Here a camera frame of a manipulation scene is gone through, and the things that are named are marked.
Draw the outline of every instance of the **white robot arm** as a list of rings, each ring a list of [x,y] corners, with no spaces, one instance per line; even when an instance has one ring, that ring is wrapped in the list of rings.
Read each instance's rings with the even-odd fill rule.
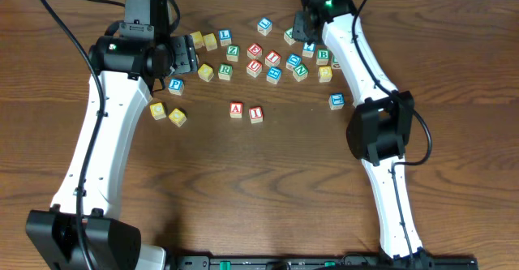
[[[323,42],[333,52],[341,65],[342,72],[353,95],[353,105],[357,107],[363,104],[367,98],[376,101],[386,98],[388,95],[375,86],[373,79],[367,73],[366,67],[358,56],[351,32],[353,21],[354,16],[347,14],[335,17],[330,24],[325,23],[323,27]],[[382,71],[375,56],[371,52],[370,46],[367,44],[366,37],[362,32],[360,19],[357,20],[356,24],[357,42],[371,70],[386,89],[396,91],[397,87],[389,81],[388,77]],[[379,213],[380,245],[382,250],[390,257],[404,257],[410,254],[401,227],[401,218],[397,207],[397,198],[392,176],[388,173],[392,164],[397,161],[403,161],[403,158],[400,159],[398,156],[392,156],[382,160],[377,166],[369,161],[362,160],[362,165],[366,169],[371,182],[376,208]],[[422,247],[422,242],[414,228],[407,190],[405,188],[404,166],[396,166],[395,170],[402,213],[405,219],[405,225],[408,229],[410,244],[413,253],[415,253]]]
[[[127,73],[115,71],[102,71],[99,78],[105,93],[107,117],[101,123],[88,166],[84,183],[83,212],[90,215],[89,212],[102,211],[103,217],[118,220],[122,206],[122,180],[131,140],[140,115],[152,96],[142,78],[128,79]],[[98,110],[99,94],[91,77],[87,113],[71,166],[50,205],[51,208],[58,206],[61,213],[75,214],[75,194],[78,193],[75,188]],[[135,269],[162,270],[165,258],[165,250],[161,247],[141,244]]]

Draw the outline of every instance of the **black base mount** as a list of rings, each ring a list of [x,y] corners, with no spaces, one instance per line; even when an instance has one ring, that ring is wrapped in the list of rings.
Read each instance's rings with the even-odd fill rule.
[[[139,229],[114,219],[90,216],[84,230],[96,269],[135,269],[141,245]],[[87,269],[77,242],[75,214],[32,210],[25,231],[50,269]]]
[[[292,257],[292,258],[211,258],[207,256],[172,257],[166,270],[478,270],[473,258],[432,258],[425,251],[408,259],[386,260],[378,255],[353,253],[342,257]]]

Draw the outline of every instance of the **wooden table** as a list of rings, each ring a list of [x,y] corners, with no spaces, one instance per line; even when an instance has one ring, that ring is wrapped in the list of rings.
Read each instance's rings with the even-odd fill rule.
[[[351,105],[331,111],[340,72],[319,84],[315,58],[296,83],[246,74],[246,48],[302,52],[283,32],[298,0],[177,0],[177,34],[230,28],[242,48],[230,82],[186,75],[182,96],[155,95],[187,111],[182,128],[146,109],[131,146],[122,221],[146,243],[214,255],[342,255],[378,251],[379,222],[366,172],[348,149]],[[84,48],[123,9],[50,0]],[[264,37],[257,21],[274,27]],[[481,269],[519,264],[519,0],[370,0],[364,31],[400,90],[412,91],[434,151],[408,168],[414,222],[436,255],[475,255]],[[218,67],[223,48],[199,49]],[[42,269],[24,233],[29,210],[47,209],[70,164],[88,97],[88,70],[38,0],[0,0],[0,264]],[[229,118],[230,101],[261,105],[264,122]],[[415,122],[407,147],[422,157]]]

